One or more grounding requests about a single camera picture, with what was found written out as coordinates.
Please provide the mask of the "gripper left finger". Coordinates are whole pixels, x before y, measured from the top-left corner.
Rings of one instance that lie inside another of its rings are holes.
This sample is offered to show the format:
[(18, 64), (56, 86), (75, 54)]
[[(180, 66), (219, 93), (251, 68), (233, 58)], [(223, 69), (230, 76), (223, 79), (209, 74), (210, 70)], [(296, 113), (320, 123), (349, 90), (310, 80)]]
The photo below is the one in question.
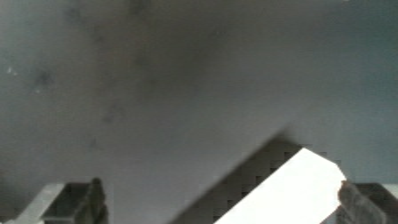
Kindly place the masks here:
[(111, 224), (102, 179), (49, 184), (6, 224)]

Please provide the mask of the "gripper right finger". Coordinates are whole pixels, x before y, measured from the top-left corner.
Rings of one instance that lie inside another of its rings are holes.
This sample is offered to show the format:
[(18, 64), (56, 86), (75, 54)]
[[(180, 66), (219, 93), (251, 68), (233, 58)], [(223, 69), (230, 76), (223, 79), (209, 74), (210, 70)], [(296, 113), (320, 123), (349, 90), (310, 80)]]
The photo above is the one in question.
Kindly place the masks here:
[(398, 224), (398, 197), (381, 183), (345, 181), (336, 224)]

